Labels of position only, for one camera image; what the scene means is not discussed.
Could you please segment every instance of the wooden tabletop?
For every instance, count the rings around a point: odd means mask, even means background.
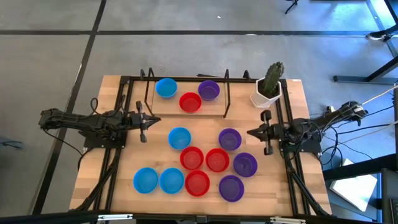
[[[114,108],[119,81],[120,76],[104,76],[98,95],[99,112]],[[197,85],[197,83],[178,83],[180,90],[184,90],[181,88],[182,85]],[[222,116],[217,116],[218,113],[207,114],[209,113],[207,110],[202,111],[204,113],[202,115],[187,115],[175,108],[174,111],[177,115],[169,115],[171,109],[168,108],[165,115],[160,115],[162,121],[151,126],[146,132],[147,143],[140,142],[139,130],[128,132],[126,147],[121,153],[111,206],[112,212],[292,215],[285,164],[280,154],[277,153],[277,141],[272,141],[275,153],[265,156],[263,154],[264,143],[246,134],[247,130],[257,128],[261,124],[260,113],[263,110],[253,107],[249,99],[254,84],[230,83],[230,85],[231,106],[225,119]],[[219,86],[223,91],[224,84],[219,83]],[[287,86],[293,117],[308,118],[308,108],[301,80],[287,80]],[[135,105],[137,100],[144,102],[145,89],[146,82],[134,82],[130,105]],[[149,86],[148,103],[151,108],[160,110],[159,105],[165,102],[157,99],[156,93],[154,93],[154,82],[152,82]],[[222,97],[220,100],[220,105],[225,103],[225,99]],[[281,103],[284,121],[287,121],[284,101],[281,100]],[[272,111],[271,123],[277,123],[275,104],[269,109]],[[206,172],[210,178],[210,189],[202,197],[191,196],[185,188],[176,195],[168,195],[159,187],[150,194],[140,194],[134,189],[132,184],[134,174],[143,167],[154,168],[158,175],[169,167],[182,170],[185,176],[188,174],[188,170],[185,170],[179,163],[180,151],[172,149],[167,141],[171,129],[178,126],[185,127],[191,132],[191,146],[199,147],[204,154],[210,149],[220,147],[217,139],[222,129],[234,128],[240,132],[243,139],[242,145],[239,149],[228,152],[231,161],[236,154],[248,152],[254,155],[258,163],[258,170],[253,177],[241,177],[245,190],[241,200],[233,203],[227,202],[221,198],[218,192],[218,184],[222,177],[228,174],[236,175],[231,164],[222,173],[214,173],[205,164],[202,165],[201,170]],[[331,209],[319,161],[312,154],[300,153],[300,155],[306,186],[322,208],[330,213]],[[79,206],[97,184],[103,156],[104,149],[94,149],[83,158],[70,208]],[[300,191],[297,186],[295,188],[298,209],[303,213]],[[104,189],[102,198],[106,198],[108,186],[106,185]],[[104,208],[104,200],[101,200],[100,208]]]

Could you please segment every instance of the green cactus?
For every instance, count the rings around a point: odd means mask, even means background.
[[[273,63],[266,73],[265,79],[262,81],[262,88],[260,91],[267,98],[275,97],[278,94],[278,81],[284,73],[284,64],[282,62]]]

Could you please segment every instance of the gray floor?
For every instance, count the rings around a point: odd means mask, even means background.
[[[384,25],[391,18],[382,0],[372,0]],[[362,1],[300,0],[288,15],[290,2],[222,1],[108,1],[103,30],[377,30]],[[99,0],[24,1],[0,0],[0,29],[91,29]],[[0,137],[24,142],[24,149],[0,148],[0,216],[29,212],[51,137],[40,131],[41,110],[64,109],[87,36],[0,35]],[[89,102],[98,94],[103,75],[138,75],[140,69],[154,69],[155,75],[195,76],[197,73],[232,77],[249,70],[262,77],[276,61],[285,64],[284,78],[303,80],[311,114],[322,113],[326,105],[338,108],[348,100],[364,102],[390,86],[334,83],[333,75],[369,75],[392,59],[386,44],[364,37],[309,36],[97,36],[76,101],[75,113],[89,113]],[[390,77],[398,76],[396,71]],[[370,112],[392,105],[384,95],[365,106]],[[363,126],[390,123],[393,110],[364,119]],[[354,129],[354,124],[341,130]],[[357,134],[341,136],[341,140]],[[81,148],[83,138],[74,130],[66,140]],[[325,148],[333,142],[324,139]],[[385,129],[350,147],[372,157],[394,151],[394,130]],[[354,162],[368,159],[342,147],[343,157]],[[68,209],[76,178],[78,154],[64,146],[47,197],[44,212]]]

